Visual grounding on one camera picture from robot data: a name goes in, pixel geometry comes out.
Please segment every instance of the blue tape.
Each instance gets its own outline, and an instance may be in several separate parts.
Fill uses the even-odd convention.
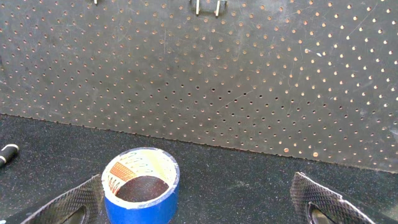
[[[175,169],[172,171],[175,175],[175,181],[174,184],[169,184],[169,188],[160,197],[148,202],[127,202],[115,196],[119,186],[116,183],[117,181],[110,178],[112,175],[109,173],[115,163],[119,162],[121,159],[123,160],[123,158],[136,156],[140,150],[153,150],[154,153],[161,153],[163,156],[166,156],[168,159],[164,159],[162,162],[171,162],[172,166],[169,167],[173,167]],[[169,153],[161,149],[141,147],[128,150],[118,155],[106,166],[101,180],[105,192],[106,213],[108,214],[109,221],[112,224],[166,224],[172,219],[177,210],[180,169],[178,168],[178,164],[175,159]]]

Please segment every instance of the blue tape roll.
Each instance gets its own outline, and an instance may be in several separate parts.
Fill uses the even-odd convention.
[[[142,175],[162,179],[169,188],[147,202],[127,202],[115,195],[127,181]],[[167,152],[153,147],[128,150],[115,157],[102,174],[105,207],[112,224],[168,223],[177,210],[180,169]]]

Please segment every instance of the orange printed pattern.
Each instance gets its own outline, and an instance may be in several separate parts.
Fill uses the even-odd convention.
[[[128,169],[126,166],[124,166],[120,162],[117,162],[117,163],[115,163],[115,165],[113,165],[110,173],[125,182],[127,182],[137,176],[133,171]]]

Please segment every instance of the black tabletop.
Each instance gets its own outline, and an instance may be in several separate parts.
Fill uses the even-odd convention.
[[[398,175],[387,172],[0,115],[0,144],[11,143],[21,150],[0,168],[0,220],[143,146],[180,166],[174,223],[295,223],[289,189],[297,171],[398,217]],[[98,223],[107,222],[102,211]]]

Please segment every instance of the pegboard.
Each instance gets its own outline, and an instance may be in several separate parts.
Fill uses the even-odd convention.
[[[397,1],[216,5],[0,0],[0,113],[398,171]]]

